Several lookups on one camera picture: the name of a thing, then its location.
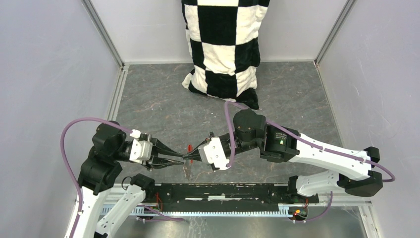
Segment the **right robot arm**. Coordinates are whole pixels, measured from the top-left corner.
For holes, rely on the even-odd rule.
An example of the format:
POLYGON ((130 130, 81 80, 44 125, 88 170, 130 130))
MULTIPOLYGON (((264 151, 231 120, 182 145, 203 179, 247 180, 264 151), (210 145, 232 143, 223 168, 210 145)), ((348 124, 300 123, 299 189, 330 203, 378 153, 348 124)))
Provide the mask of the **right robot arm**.
POLYGON ((225 135, 210 134, 183 158, 224 171, 231 168, 236 155, 258 149, 260 158, 269 162, 323 168, 322 173, 289 178, 286 196, 292 202, 331 191, 372 197, 383 188, 382 174, 374 170, 380 159, 375 147, 356 151, 322 143, 296 130, 275 126, 251 109, 237 112, 228 128, 225 135))

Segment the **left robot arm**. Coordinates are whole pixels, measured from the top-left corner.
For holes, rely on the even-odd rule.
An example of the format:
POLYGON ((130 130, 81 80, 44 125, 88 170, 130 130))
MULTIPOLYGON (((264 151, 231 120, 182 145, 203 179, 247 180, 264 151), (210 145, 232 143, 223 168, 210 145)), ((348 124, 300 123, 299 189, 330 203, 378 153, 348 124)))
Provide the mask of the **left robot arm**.
POLYGON ((123 197, 102 219, 99 218, 105 200, 122 172, 121 161, 139 163, 148 169, 161 169, 180 162, 160 158, 160 154, 182 156, 139 130, 92 117, 71 121, 61 134, 60 149, 77 192, 75 208, 65 234, 67 238, 111 238, 141 202, 154 199, 154 180, 138 174, 131 178, 123 197), (93 147, 76 177, 66 156, 64 141, 70 127, 82 121, 99 122, 99 126, 92 138, 93 147))

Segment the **red key tag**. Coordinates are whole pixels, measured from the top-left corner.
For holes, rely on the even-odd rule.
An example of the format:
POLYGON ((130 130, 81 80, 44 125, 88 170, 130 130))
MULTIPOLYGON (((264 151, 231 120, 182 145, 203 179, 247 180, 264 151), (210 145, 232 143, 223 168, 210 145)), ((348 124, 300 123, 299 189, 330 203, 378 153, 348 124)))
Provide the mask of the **red key tag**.
POLYGON ((188 145, 188 153, 186 155, 186 159, 190 159, 192 151, 193 151, 193 145, 192 144, 189 144, 188 145))

